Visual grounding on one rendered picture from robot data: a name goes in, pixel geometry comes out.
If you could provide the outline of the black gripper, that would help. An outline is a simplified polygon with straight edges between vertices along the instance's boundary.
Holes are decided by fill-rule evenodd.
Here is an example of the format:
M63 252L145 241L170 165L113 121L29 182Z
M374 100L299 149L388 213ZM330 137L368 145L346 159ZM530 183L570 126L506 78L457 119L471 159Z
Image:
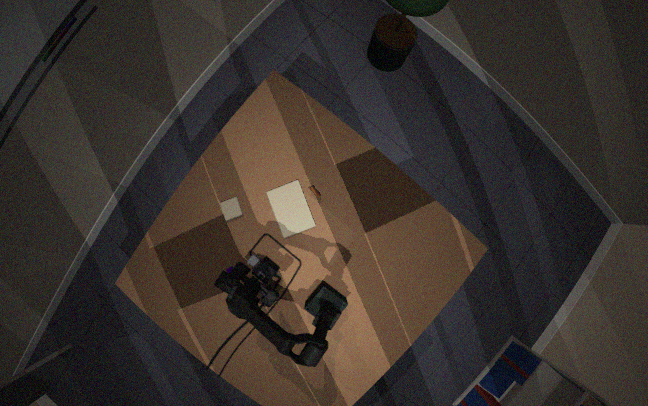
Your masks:
M257 280L254 276L252 276L251 278L246 276L250 272L250 270L251 269L247 267L242 261L239 261L235 265L235 267L230 271L230 275L241 280L244 284L247 283L253 284L257 292L260 292L263 295L261 298L262 299L261 302L264 303L266 307L270 307L272 304L275 303L275 300L279 297L279 293L270 285L268 285L267 288L265 288L263 286L263 283Z

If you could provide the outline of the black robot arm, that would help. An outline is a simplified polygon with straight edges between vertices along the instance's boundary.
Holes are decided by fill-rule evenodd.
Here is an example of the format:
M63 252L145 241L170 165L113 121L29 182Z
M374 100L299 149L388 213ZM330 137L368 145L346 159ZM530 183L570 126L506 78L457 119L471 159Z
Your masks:
M228 293L226 303L228 310L239 319L246 319L262 335L277 347L279 353L289 356L296 364L317 366L319 360L328 350L325 340L328 330L331 330L341 315L340 308L330 301L320 307L313 321L316 329L314 334L291 334L283 330L274 320L266 315L258 306L257 290L253 284L242 284L240 280L222 271L215 286ZM338 309L339 308L339 309ZM296 344L306 343L299 355L292 348Z

